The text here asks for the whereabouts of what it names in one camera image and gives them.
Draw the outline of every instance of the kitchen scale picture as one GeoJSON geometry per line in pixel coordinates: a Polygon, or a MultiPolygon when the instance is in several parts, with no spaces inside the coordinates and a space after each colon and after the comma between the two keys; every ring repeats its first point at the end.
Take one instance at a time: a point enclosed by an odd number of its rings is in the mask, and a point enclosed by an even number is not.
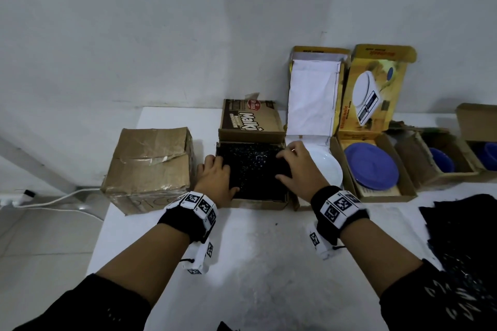
{"type": "Polygon", "coordinates": [[[381,96],[371,71],[363,72],[357,78],[352,93],[352,102],[359,124],[364,126],[381,103],[381,96]]]}

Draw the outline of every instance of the power strip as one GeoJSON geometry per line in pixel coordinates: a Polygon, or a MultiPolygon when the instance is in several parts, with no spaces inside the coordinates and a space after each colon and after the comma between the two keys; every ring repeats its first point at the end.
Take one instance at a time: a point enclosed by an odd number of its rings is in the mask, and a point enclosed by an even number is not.
{"type": "Polygon", "coordinates": [[[25,190],[24,192],[0,192],[0,207],[6,205],[19,206],[27,201],[32,201],[36,194],[33,191],[25,190]]]}

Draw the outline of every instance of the person's left hand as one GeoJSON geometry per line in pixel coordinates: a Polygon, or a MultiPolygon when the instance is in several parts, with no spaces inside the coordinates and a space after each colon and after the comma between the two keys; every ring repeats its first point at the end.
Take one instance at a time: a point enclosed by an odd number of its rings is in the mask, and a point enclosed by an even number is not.
{"type": "Polygon", "coordinates": [[[240,189],[230,189],[230,166],[223,166],[223,158],[208,155],[204,163],[197,166],[194,191],[207,195],[218,208],[223,208],[230,205],[231,199],[240,189]]]}

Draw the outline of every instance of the cardboard box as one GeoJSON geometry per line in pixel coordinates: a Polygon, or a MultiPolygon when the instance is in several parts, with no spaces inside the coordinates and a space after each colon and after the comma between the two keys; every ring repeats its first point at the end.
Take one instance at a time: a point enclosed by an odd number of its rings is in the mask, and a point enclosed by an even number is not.
{"type": "Polygon", "coordinates": [[[125,215],[163,209],[190,190],[193,159],[187,127],[124,128],[101,190],[125,215]]]}
{"type": "Polygon", "coordinates": [[[330,141],[330,151],[343,170],[345,190],[362,202],[407,202],[417,194],[401,158],[388,136],[388,129],[399,98],[407,64],[416,61],[410,46],[357,45],[345,83],[337,138],[330,141]],[[357,183],[352,176],[344,149],[365,142],[383,149],[399,170],[399,181],[387,191],[374,191],[357,183]]]}
{"type": "Polygon", "coordinates": [[[401,139],[395,149],[402,158],[417,190],[443,190],[479,174],[473,164],[474,153],[468,144],[444,130],[426,128],[413,131],[401,139]],[[449,156],[455,172],[445,173],[438,168],[429,148],[437,148],[449,156]]]}
{"type": "MultiPolygon", "coordinates": [[[[332,126],[327,128],[326,135],[316,134],[314,130],[310,130],[311,134],[306,134],[300,129],[295,129],[296,134],[291,134],[291,128],[287,130],[289,133],[288,138],[291,140],[302,140],[305,144],[317,144],[328,146],[330,137],[336,133],[340,122],[340,111],[343,91],[343,80],[345,71],[349,64],[350,50],[339,47],[316,47],[316,46],[295,46],[292,50],[290,59],[290,72],[289,82],[291,84],[292,67],[294,60],[308,61],[308,62],[336,62],[337,67],[334,68],[335,78],[330,76],[330,81],[335,80],[335,93],[334,93],[334,116],[332,126]]],[[[289,89],[289,106],[291,102],[290,89],[289,89]]],[[[290,194],[295,211],[309,211],[312,210],[309,202],[298,198],[294,194],[290,194]]]]}
{"type": "MultiPolygon", "coordinates": [[[[219,143],[266,143],[285,148],[285,130],[274,101],[224,100],[219,143]]],[[[281,210],[289,202],[235,198],[231,208],[281,210]]]]}
{"type": "Polygon", "coordinates": [[[456,108],[461,137],[471,148],[467,159],[479,172],[465,178],[465,182],[496,182],[497,171],[487,170],[475,154],[475,149],[486,142],[497,142],[497,106],[462,103],[456,108]]]}

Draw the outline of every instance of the red logo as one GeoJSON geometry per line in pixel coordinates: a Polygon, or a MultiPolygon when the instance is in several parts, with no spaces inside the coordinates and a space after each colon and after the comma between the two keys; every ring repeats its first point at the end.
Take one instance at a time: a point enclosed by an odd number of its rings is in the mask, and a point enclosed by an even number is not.
{"type": "Polygon", "coordinates": [[[250,110],[259,110],[260,109],[260,102],[257,100],[248,100],[247,106],[250,110]]]}

